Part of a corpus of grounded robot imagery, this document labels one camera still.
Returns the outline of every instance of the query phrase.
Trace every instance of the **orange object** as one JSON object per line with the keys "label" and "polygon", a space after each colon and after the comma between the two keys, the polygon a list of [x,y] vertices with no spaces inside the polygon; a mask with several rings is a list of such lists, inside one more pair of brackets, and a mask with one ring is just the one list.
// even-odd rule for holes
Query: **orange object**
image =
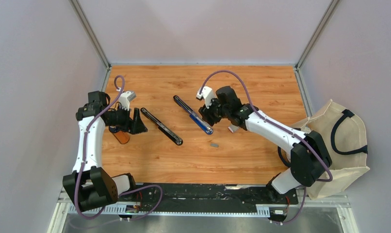
{"label": "orange object", "polygon": [[117,131],[117,132],[114,133],[111,130],[110,130],[110,132],[114,135],[114,137],[117,138],[117,140],[121,144],[126,144],[130,140],[130,136],[128,135],[128,133],[124,133],[123,131]]}

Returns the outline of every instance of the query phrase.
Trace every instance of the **bag handle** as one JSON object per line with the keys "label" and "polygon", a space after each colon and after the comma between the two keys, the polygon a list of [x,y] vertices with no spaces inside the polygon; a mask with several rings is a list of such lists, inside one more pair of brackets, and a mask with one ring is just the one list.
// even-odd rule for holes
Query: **bag handle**
{"label": "bag handle", "polygon": [[358,153],[366,153],[368,154],[367,152],[367,145],[361,147],[360,149],[357,149],[357,150],[351,150],[351,151],[347,151],[347,152],[343,152],[343,151],[339,151],[336,147],[336,132],[337,132],[337,129],[338,127],[340,126],[340,124],[348,117],[348,118],[352,118],[355,114],[352,113],[350,110],[348,109],[345,109],[344,111],[342,111],[342,114],[343,116],[336,122],[336,124],[334,125],[333,127],[333,130],[331,131],[331,147],[333,148],[333,150],[337,153],[337,154],[342,154],[342,155],[350,155],[350,154],[358,154]]}

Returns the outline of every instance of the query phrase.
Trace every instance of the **black marker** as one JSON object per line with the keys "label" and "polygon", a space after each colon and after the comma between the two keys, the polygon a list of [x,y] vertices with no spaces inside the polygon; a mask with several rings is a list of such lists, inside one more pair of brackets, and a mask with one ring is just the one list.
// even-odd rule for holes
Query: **black marker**
{"label": "black marker", "polygon": [[177,144],[177,146],[182,145],[183,140],[177,134],[167,128],[163,123],[161,123],[161,121],[159,121],[155,116],[148,112],[147,109],[141,108],[141,113],[143,113],[143,115],[145,115],[152,122],[156,123],[156,125],[158,125],[158,129],[163,132],[167,137],[169,137],[171,141]]}

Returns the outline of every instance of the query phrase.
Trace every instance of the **small gray object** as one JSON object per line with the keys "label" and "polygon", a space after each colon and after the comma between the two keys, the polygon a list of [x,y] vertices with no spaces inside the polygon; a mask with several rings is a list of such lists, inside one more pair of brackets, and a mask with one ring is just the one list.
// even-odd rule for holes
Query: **small gray object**
{"label": "small gray object", "polygon": [[134,91],[130,91],[131,94],[127,97],[127,99],[131,102],[133,99],[137,97]]}

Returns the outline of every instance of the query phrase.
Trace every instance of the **black bag strap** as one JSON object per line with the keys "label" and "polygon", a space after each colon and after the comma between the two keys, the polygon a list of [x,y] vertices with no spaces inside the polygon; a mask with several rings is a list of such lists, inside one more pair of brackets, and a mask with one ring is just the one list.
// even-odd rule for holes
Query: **black bag strap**
{"label": "black bag strap", "polygon": [[364,152],[366,154],[368,154],[367,152],[367,145],[361,147],[360,149],[357,149],[357,150],[352,150],[352,151],[347,151],[347,152],[343,152],[343,151],[339,151],[336,147],[336,132],[337,132],[337,129],[338,127],[340,126],[340,124],[348,117],[348,118],[352,118],[355,114],[352,113],[350,110],[348,109],[345,109],[344,111],[342,111],[342,114],[343,116],[336,122],[336,124],[334,125],[333,127],[333,130],[331,131],[331,147],[333,148],[333,150],[337,153],[337,154],[342,154],[342,155],[350,155],[350,154],[358,154],[358,153],[361,153],[361,152]]}
{"label": "black bag strap", "polygon": [[105,93],[105,94],[106,94],[107,105],[108,105],[108,104],[110,104],[110,100],[111,100],[111,98],[110,98],[110,96],[109,96],[107,93]]}
{"label": "black bag strap", "polygon": [[278,156],[280,157],[281,161],[283,162],[283,164],[286,166],[286,167],[291,167],[291,163],[286,161],[283,157],[283,155],[281,154],[281,147],[277,147],[277,151],[278,151]]}

